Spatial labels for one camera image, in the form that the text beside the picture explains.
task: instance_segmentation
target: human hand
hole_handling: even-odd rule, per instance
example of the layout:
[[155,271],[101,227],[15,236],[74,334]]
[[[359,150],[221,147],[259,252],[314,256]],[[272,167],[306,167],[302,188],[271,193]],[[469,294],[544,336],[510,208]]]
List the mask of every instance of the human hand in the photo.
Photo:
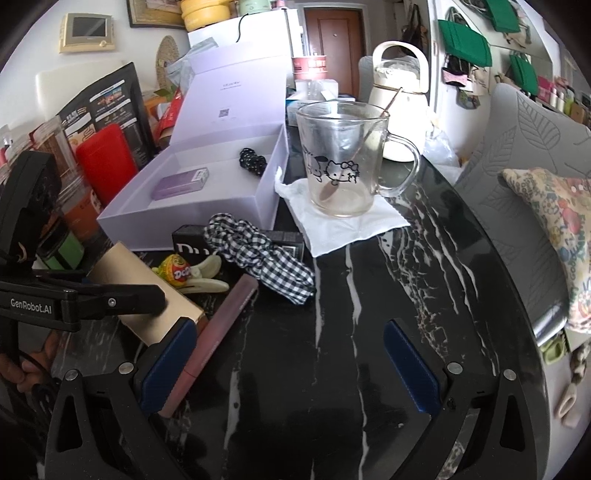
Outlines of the human hand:
[[[37,360],[48,372],[57,354],[57,347],[60,343],[60,336],[52,330],[43,350],[30,353],[31,357]],[[23,360],[21,367],[15,365],[6,354],[0,353],[0,374],[9,382],[17,385],[17,390],[21,393],[29,392],[33,385],[42,383],[44,372],[29,360]]]

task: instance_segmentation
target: black box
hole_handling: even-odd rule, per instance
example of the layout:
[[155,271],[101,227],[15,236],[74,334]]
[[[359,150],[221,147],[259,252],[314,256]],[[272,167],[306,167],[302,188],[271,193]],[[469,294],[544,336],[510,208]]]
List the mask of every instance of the black box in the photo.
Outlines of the black box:
[[[213,253],[203,237],[204,226],[184,225],[173,232],[174,251],[190,265],[197,265]],[[304,236],[299,232],[261,230],[269,239],[302,261],[304,258]]]

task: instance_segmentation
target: gingham scrunchie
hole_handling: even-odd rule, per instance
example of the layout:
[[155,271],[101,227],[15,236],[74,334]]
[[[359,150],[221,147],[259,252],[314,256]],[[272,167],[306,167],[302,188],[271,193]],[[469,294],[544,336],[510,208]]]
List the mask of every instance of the gingham scrunchie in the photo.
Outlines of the gingham scrunchie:
[[207,244],[271,290],[296,305],[314,294],[314,274],[258,228],[228,213],[210,218],[203,234]]

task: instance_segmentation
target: green bag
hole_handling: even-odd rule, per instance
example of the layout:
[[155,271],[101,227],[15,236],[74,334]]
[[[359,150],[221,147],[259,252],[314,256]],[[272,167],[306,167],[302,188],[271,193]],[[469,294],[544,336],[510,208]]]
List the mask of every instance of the green bag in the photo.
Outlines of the green bag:
[[509,0],[485,0],[497,32],[519,33],[519,19]]
[[518,54],[512,53],[509,58],[515,84],[527,93],[538,95],[538,76],[533,65]]
[[439,20],[439,29],[447,53],[478,67],[492,66],[491,48],[478,32],[449,20]]

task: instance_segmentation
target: floral pillow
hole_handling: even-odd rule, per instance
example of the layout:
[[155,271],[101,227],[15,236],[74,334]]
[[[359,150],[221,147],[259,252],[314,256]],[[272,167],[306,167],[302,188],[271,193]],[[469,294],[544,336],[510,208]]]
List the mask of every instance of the floral pillow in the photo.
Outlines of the floral pillow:
[[570,297],[569,326],[591,333],[591,185],[543,168],[501,171],[509,187],[531,206],[564,268]]

